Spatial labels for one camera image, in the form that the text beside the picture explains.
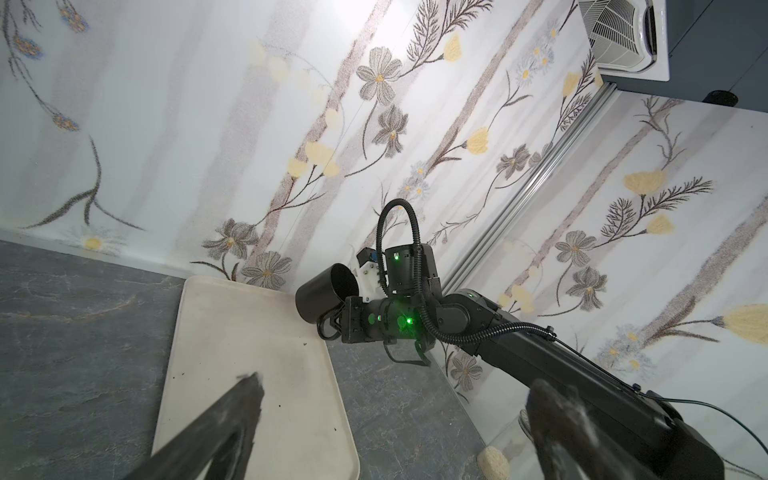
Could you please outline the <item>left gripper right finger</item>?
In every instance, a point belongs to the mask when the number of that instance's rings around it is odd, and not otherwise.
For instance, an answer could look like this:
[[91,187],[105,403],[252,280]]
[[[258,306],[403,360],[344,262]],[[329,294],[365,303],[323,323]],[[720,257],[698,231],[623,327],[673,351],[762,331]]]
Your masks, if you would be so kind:
[[565,479],[569,462],[588,479],[657,477],[597,426],[575,390],[563,394],[537,379],[529,387],[526,412],[546,479]]

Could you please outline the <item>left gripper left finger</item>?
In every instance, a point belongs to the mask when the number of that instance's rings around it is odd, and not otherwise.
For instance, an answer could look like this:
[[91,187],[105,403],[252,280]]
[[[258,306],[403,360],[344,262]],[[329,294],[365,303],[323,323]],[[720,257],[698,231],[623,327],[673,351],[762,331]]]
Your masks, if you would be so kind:
[[128,479],[243,479],[253,450],[265,390],[244,376]]

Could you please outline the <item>black mug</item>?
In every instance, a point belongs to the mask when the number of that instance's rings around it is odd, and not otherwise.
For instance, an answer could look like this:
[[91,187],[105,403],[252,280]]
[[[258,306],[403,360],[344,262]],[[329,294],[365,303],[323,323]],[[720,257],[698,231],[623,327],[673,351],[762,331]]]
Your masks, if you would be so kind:
[[321,339],[334,341],[341,336],[340,315],[346,298],[359,293],[352,271],[335,263],[298,288],[295,305],[300,318],[317,327]]

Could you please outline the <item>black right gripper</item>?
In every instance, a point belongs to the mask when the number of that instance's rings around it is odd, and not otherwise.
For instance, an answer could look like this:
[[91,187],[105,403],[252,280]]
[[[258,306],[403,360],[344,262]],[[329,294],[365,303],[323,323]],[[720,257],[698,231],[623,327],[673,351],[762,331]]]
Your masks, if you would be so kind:
[[[347,297],[340,310],[340,339],[344,344],[380,342],[388,358],[399,364],[430,366],[426,353],[435,339],[423,325],[416,307],[389,298],[364,302]],[[399,340],[412,340],[418,358],[396,359],[389,350]]]

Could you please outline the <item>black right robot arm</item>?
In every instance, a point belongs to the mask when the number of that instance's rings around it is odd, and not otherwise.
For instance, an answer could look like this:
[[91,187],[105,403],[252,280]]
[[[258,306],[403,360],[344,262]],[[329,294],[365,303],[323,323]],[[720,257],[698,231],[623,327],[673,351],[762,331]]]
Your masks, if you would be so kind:
[[525,411],[542,474],[564,476],[574,463],[589,479],[721,479],[725,465],[667,400],[644,393],[561,342],[553,329],[515,319],[483,295],[444,294],[417,215],[405,199],[388,203],[408,216],[410,243],[377,246],[384,296],[349,297],[338,315],[346,344],[400,339],[419,355],[435,343],[456,346],[528,390]]

